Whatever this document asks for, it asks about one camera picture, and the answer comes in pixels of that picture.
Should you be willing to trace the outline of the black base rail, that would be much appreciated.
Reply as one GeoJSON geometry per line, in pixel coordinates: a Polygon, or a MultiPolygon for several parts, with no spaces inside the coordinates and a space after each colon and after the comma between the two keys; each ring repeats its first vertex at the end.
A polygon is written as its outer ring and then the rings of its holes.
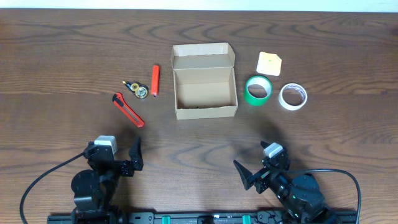
{"type": "Polygon", "coordinates": [[[136,212],[117,219],[83,220],[76,215],[50,215],[48,224],[72,223],[127,223],[127,224],[255,224],[290,223],[288,213],[282,210],[263,210],[241,213],[152,213],[136,212]]]}

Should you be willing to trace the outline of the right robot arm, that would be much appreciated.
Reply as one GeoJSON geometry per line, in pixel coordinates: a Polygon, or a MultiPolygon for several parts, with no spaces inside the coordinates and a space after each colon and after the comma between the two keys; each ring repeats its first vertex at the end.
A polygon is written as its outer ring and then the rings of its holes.
{"type": "Polygon", "coordinates": [[[276,142],[269,144],[264,141],[261,146],[264,148],[263,168],[256,173],[253,174],[238,161],[233,161],[246,190],[255,187],[259,194],[271,190],[287,210],[290,222],[341,222],[337,214],[326,205],[314,176],[304,173],[291,178],[287,174],[290,160],[286,148],[276,142]]]}

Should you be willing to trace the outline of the red utility knife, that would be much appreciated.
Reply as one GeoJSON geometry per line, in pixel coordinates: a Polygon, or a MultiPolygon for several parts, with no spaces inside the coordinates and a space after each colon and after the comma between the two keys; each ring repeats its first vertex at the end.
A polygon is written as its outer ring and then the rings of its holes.
{"type": "Polygon", "coordinates": [[[117,92],[113,95],[112,98],[113,104],[130,120],[132,121],[138,128],[142,128],[145,125],[145,122],[138,116],[125,102],[122,93],[117,92]]]}

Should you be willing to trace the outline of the correction tape dispenser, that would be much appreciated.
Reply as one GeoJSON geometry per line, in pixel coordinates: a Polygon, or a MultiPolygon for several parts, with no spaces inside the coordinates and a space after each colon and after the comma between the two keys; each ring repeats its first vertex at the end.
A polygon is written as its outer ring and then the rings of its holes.
{"type": "Polygon", "coordinates": [[[139,82],[123,81],[123,84],[135,95],[138,99],[144,99],[149,94],[149,89],[146,85],[139,82]]]}

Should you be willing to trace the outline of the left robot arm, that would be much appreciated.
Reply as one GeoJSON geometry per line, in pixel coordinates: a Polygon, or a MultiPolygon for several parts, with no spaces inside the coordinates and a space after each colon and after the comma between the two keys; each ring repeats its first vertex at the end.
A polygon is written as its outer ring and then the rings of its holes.
{"type": "Polygon", "coordinates": [[[138,137],[129,150],[129,160],[114,158],[118,147],[114,136],[99,136],[83,151],[89,169],[74,176],[71,188],[76,208],[72,211],[72,223],[128,223],[129,217],[111,201],[121,177],[132,177],[144,167],[141,138],[138,137]]]}

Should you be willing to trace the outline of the open cardboard box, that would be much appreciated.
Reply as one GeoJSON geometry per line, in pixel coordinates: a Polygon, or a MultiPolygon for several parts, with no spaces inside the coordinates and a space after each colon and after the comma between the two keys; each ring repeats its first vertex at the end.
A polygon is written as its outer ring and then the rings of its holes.
{"type": "Polygon", "coordinates": [[[238,108],[235,53],[227,42],[172,47],[177,119],[233,117],[238,108]]]}

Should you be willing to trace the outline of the red marker pen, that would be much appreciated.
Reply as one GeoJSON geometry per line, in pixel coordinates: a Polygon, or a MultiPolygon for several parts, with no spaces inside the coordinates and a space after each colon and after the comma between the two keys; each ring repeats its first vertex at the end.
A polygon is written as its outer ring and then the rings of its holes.
{"type": "Polygon", "coordinates": [[[152,82],[150,92],[151,95],[156,97],[159,94],[159,77],[160,77],[160,67],[154,65],[152,68],[152,82]]]}

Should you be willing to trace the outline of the yellow sticky note pad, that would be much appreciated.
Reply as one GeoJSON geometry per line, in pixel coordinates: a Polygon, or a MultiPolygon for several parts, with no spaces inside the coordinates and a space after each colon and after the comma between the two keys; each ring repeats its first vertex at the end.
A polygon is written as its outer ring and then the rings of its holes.
{"type": "Polygon", "coordinates": [[[279,76],[282,59],[277,54],[260,52],[256,72],[264,75],[279,76]]]}

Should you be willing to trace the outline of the green tape roll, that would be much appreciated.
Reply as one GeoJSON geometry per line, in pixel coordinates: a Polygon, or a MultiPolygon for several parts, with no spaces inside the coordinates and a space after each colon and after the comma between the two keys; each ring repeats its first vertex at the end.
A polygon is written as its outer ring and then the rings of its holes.
{"type": "Polygon", "coordinates": [[[244,87],[244,99],[253,106],[262,106],[271,97],[273,86],[271,81],[263,76],[249,78],[244,87]]]}

